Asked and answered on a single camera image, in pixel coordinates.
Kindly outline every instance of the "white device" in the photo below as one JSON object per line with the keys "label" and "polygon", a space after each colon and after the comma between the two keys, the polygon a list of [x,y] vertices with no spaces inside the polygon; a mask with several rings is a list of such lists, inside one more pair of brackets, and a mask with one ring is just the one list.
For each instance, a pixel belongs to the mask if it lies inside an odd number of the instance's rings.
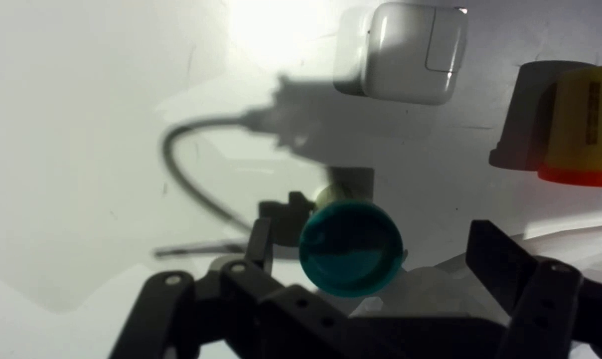
{"label": "white device", "polygon": [[466,9],[391,1],[377,7],[367,31],[367,53],[359,83],[337,83],[341,91],[413,101],[445,103],[456,81],[466,43]]}

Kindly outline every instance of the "yellow cap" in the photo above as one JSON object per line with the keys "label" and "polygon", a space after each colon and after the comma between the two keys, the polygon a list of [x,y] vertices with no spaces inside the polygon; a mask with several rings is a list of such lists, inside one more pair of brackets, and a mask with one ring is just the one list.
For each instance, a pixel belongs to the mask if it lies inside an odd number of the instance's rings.
{"label": "yellow cap", "polygon": [[602,185],[602,67],[558,79],[550,139],[538,175],[548,181]]}

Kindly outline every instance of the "white wall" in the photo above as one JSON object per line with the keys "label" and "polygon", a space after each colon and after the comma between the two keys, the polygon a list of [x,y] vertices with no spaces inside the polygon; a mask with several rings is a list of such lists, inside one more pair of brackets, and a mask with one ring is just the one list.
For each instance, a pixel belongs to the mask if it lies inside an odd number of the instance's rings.
{"label": "white wall", "polygon": [[[341,15],[375,3],[0,0],[0,356],[104,356],[147,273],[201,273],[205,261],[149,257],[159,243],[237,237],[163,175],[161,131],[183,115],[273,101],[277,71],[331,81]],[[460,253],[472,217],[512,233],[574,217],[600,223],[602,189],[492,169],[486,155],[516,65],[602,63],[602,0],[468,7],[464,67],[446,105],[349,97],[329,113],[303,111],[315,127],[297,129],[315,137],[297,155],[277,151],[273,137],[225,131],[183,157],[245,217],[263,197],[317,189],[321,163],[311,159],[375,165],[377,201],[411,245],[409,267]]]}

